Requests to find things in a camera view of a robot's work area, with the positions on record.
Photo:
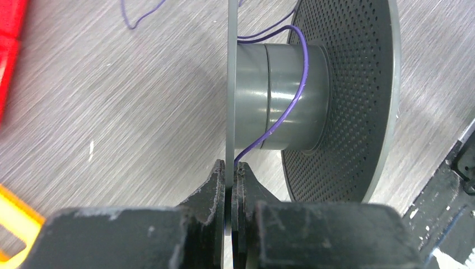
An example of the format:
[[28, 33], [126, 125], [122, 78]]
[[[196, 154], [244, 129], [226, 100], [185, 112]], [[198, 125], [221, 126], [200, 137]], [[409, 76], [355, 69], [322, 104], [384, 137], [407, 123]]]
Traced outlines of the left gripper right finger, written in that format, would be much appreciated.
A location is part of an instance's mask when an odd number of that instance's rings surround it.
[[367, 203], [282, 202], [249, 164], [234, 169], [234, 268], [422, 268], [401, 216]]

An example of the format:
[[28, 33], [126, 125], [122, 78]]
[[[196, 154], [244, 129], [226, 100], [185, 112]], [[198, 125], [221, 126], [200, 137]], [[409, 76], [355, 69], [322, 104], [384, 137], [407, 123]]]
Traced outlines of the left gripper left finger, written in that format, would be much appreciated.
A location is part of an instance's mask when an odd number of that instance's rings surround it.
[[225, 163], [174, 207], [75, 207], [49, 218], [22, 268], [221, 268]]

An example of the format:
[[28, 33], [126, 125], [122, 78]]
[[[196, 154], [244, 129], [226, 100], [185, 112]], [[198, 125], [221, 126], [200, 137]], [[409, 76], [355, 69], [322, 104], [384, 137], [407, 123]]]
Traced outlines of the grey spool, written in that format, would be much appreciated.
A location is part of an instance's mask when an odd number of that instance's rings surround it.
[[225, 233], [234, 169], [281, 153], [293, 201], [367, 202], [393, 140], [401, 81], [396, 1], [297, 1], [259, 33], [228, 1]]

